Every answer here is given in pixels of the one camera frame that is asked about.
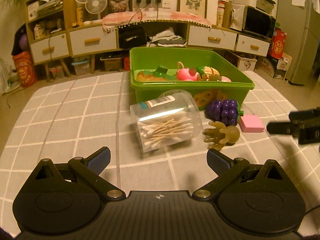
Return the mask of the clear cotton swab jar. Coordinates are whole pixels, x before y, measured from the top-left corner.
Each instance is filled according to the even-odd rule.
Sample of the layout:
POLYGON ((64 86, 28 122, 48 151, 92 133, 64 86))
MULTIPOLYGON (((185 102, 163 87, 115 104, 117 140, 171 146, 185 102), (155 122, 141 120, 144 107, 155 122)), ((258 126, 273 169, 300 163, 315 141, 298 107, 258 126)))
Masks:
POLYGON ((190 141, 202 131, 200 111, 185 90, 130 106, 142 152, 190 141))

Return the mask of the wooden tv cabinet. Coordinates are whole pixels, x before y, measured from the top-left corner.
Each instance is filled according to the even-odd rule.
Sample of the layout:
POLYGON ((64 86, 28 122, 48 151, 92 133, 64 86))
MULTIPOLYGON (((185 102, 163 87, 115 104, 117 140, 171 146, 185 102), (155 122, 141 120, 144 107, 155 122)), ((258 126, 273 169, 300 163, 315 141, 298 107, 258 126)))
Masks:
MULTIPOLYGON (((27 0, 26 5, 40 0, 27 0)), ((124 53, 134 47, 156 45, 156 35, 172 28, 174 34, 185 39, 183 46, 207 50, 227 50, 256 56, 266 56, 269 43, 264 38, 237 33, 225 28, 205 28, 190 23, 144 22, 103 31, 102 23, 77 27, 76 1, 61 0, 54 10, 27 19, 26 30, 34 65, 42 65, 47 81, 70 76, 65 60, 118 51, 124 53)))

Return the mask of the pink clear capsule ball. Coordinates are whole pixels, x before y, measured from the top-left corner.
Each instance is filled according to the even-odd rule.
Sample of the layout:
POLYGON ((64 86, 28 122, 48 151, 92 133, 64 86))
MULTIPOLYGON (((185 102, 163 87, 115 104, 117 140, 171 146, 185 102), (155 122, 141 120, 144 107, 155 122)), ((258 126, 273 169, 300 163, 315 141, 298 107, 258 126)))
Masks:
POLYGON ((229 79, 229 78, 226 77, 226 76, 221 76, 221 81, 222 81, 222 82, 231 82, 231 79, 229 79))

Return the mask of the pink cloth runner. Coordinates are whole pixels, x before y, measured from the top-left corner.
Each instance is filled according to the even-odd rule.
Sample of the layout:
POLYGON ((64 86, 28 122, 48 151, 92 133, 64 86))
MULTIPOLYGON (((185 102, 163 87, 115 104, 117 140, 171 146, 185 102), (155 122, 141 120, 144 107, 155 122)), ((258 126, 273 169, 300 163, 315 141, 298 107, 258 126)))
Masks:
POLYGON ((205 28, 212 24, 204 17, 179 11, 125 11, 108 14, 102 19, 102 29, 107 33, 116 27, 144 22, 179 22, 190 23, 205 28))

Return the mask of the red paper bag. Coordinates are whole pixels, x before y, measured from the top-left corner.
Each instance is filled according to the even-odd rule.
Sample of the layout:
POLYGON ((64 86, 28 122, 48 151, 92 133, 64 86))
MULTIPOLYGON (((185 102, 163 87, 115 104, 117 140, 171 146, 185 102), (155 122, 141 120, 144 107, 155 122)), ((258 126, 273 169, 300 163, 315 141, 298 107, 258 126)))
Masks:
POLYGON ((32 86, 36 81, 33 59, 29 51, 24 51, 12 57, 15 69, 23 88, 32 86))

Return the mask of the pink pig toy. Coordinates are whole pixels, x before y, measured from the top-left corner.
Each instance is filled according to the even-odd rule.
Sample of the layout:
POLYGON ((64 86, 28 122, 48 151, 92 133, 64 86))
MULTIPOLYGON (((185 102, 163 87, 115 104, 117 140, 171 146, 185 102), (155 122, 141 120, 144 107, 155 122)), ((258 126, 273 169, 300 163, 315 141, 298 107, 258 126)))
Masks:
POLYGON ((197 81, 197 78, 190 76, 189 68, 186 68, 181 61, 177 63, 176 78, 180 81, 197 81))

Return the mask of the toy corn cob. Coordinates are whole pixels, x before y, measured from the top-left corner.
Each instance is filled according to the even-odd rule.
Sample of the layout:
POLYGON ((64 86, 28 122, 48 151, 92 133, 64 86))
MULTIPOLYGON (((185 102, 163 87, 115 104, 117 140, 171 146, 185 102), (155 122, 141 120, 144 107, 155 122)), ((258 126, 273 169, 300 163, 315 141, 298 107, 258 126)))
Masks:
POLYGON ((196 71, 198 73, 197 81, 221 81, 219 71, 212 67, 197 67, 196 71))

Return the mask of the orange toy pumpkin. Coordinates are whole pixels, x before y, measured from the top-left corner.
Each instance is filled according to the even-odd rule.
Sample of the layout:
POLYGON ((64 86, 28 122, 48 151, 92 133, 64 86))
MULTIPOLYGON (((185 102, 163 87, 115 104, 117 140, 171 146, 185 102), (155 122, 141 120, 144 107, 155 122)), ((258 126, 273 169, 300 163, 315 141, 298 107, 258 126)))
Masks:
POLYGON ((142 70, 137 76, 136 80, 139 82, 156 82, 156 81, 177 81, 176 76, 168 75, 168 69, 158 66, 156 70, 142 70))

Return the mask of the green plastic storage bin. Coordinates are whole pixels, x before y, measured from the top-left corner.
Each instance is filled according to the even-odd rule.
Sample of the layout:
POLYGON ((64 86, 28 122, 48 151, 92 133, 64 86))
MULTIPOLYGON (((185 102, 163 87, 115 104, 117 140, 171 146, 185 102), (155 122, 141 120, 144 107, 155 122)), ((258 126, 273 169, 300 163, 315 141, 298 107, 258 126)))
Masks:
POLYGON ((187 92, 200 110, 216 100, 243 103, 253 81, 210 50, 137 47, 130 50, 131 87, 137 102, 187 92))

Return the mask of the brown antler toy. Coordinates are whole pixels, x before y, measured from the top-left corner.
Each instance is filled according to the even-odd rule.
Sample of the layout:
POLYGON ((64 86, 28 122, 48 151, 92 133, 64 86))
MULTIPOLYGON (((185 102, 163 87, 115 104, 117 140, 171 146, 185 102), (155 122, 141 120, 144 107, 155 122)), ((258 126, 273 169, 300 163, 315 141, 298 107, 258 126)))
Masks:
POLYGON ((226 126, 219 121, 211 121, 208 125, 210 128, 206 128, 203 132, 208 149, 219 151, 226 145, 235 144, 240 138, 240 131, 236 126, 226 126))

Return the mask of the black microwave oven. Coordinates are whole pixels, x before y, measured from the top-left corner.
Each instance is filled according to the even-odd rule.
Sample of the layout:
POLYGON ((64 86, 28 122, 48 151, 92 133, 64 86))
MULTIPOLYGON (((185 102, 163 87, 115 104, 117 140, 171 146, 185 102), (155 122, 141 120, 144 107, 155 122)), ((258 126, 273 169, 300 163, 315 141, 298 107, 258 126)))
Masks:
POLYGON ((276 19, 248 5, 232 4, 230 28, 233 30, 272 38, 276 19))

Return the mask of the purple toy grapes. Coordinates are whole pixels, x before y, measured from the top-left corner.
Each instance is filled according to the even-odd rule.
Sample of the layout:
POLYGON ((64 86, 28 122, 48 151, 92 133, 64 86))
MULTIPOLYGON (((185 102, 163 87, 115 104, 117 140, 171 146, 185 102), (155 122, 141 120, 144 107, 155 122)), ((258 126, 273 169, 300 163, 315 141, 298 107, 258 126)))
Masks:
POLYGON ((216 100, 206 108, 206 116, 212 121, 219 121, 225 126, 236 126, 244 112, 236 100, 216 100))

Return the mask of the red small toy figure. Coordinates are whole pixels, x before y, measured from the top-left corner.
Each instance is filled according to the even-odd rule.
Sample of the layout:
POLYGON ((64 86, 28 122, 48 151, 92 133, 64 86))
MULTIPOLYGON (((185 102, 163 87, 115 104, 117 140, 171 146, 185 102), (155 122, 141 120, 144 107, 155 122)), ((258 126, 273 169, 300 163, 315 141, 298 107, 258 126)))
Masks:
POLYGON ((197 78, 198 72, 196 68, 189 68, 189 74, 192 78, 197 78))

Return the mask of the white storage crate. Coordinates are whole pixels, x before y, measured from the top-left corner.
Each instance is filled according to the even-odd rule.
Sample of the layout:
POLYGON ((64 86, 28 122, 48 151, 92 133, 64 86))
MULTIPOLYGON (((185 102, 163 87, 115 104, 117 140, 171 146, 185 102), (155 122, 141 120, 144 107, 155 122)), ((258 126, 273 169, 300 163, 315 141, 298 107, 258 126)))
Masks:
POLYGON ((257 62, 257 59, 251 55, 238 55, 231 51, 225 52, 225 59, 242 72, 247 70, 253 71, 257 62))

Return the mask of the pink rectangular block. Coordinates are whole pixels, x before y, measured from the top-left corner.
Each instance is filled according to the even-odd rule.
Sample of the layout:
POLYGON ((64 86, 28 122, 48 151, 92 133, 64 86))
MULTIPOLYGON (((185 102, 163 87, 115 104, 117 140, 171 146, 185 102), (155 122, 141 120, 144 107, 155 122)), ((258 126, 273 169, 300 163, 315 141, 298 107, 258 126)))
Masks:
POLYGON ((244 133, 261 133, 265 126, 256 115, 243 115, 239 120, 239 125, 244 133))

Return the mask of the grey checked table cloth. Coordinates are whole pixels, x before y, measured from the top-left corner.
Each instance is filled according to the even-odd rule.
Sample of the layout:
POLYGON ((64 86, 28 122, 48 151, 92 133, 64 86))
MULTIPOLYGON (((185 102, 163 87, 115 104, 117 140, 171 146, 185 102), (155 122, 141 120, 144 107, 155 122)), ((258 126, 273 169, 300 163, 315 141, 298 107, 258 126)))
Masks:
MULTIPOLYGON (((13 236, 19 228, 12 203, 43 158, 65 163, 106 146, 111 162, 102 177, 125 192, 195 191, 216 177, 206 160, 203 135, 191 141, 143 153, 131 125, 135 104, 128 72, 105 74, 46 86, 22 109, 1 153, 1 227, 13 236)), ((290 177, 308 215, 299 233, 319 233, 319 149, 300 146, 290 136, 242 133, 222 149, 230 158, 253 164, 274 159, 290 177)))

